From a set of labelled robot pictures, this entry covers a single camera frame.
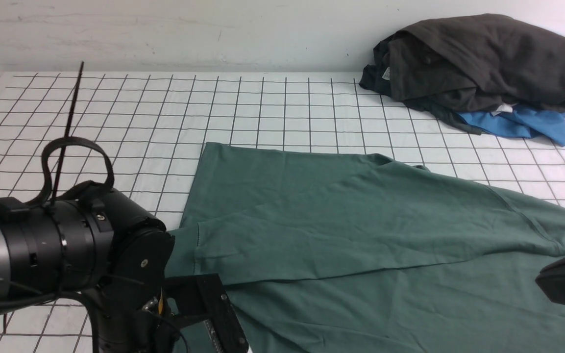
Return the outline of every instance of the black grid lines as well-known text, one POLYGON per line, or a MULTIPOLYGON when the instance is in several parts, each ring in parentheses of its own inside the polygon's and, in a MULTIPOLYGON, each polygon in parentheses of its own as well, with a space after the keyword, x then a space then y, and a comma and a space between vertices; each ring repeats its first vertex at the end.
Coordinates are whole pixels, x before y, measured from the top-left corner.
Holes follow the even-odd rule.
MULTIPOLYGON (((74 79, 68 73, 10 78, 0 94, 0 196, 26 201, 38 193, 40 152, 64 130, 74 79)), ((377 152, 565 206, 565 148, 543 138, 464 134, 357 83, 312 74, 88 73, 73 135, 96 141, 114 163, 116 187, 168 228, 179 224, 208 141, 282 151, 377 152)), ((99 157, 67 149, 63 188, 104 178, 99 157)), ((9 322, 14 328, 30 320, 38 324, 0 334, 0 353, 9 353, 6 347, 16 340, 36 352, 58 339, 65 353, 85 349, 90 333, 79 304, 19 310, 9 322)))

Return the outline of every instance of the white wall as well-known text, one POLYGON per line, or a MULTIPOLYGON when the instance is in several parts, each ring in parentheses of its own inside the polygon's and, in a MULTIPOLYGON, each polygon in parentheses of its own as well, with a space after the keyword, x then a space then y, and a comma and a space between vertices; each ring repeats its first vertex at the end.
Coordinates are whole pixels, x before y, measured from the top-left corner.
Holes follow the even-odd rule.
POLYGON ((401 27, 480 13, 565 35, 558 0, 0 0, 0 71, 357 71, 401 27))

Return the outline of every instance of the pile of clothes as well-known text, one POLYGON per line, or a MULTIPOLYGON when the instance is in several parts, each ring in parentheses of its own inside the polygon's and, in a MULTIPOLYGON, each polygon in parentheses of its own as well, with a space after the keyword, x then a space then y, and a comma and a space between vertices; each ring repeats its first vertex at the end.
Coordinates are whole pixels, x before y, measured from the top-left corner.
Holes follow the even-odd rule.
POLYGON ((415 23, 374 47, 364 89, 464 130, 565 145, 565 37, 508 16, 415 23))

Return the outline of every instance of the cable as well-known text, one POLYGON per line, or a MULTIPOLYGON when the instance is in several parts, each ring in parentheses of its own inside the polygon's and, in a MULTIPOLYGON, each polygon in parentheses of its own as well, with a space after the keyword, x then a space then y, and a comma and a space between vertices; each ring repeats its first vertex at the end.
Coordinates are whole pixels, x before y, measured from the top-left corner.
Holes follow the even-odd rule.
POLYGON ((152 311, 145 310, 145 312, 148 313, 149 315, 152 315, 153 317, 157 318, 158 320, 161 320, 162 322, 164 322, 165 324, 167 324, 171 328, 173 328, 175 333, 177 333, 180 336, 180 338, 182 340, 184 340, 184 348, 186 349, 186 353, 190 353, 189 342, 186 342, 186 337, 184 337, 184 335, 182 334, 182 331, 180 331, 180 329, 177 326, 175 326, 175 324, 173 322, 171 322, 171 320, 166 319, 162 315, 158 315, 157 313, 154 313, 152 311))
POLYGON ((186 337, 184 337, 182 331, 180 331, 180 337, 184 341, 184 348, 186 349, 186 353, 189 353, 189 342, 186 342, 186 337))
POLYGON ((0 300, 0 310, 14 310, 40 302, 51 302, 56 299, 58 298, 54 294, 47 294, 18 300, 0 300))
POLYGON ((40 290, 37 290, 36 288, 32 288, 30 286, 26 286, 25 284, 17 283, 17 282, 14 282, 14 281, 9 281, 7 279, 0 278, 0 283, 6 283, 6 284, 9 284, 11 286, 15 286, 16 288, 21 288, 22 290, 31 291, 34 294, 38 294, 38 295, 43 294, 43 292, 41 292, 40 290))

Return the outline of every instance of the clothing tag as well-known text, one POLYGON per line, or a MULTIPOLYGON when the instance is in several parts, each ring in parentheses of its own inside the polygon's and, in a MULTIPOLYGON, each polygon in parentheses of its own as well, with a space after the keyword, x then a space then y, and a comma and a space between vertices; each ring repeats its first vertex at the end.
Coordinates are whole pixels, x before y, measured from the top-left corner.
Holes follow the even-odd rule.
POLYGON ((392 78, 392 68, 388 67, 383 74, 383 80, 390 81, 392 78))

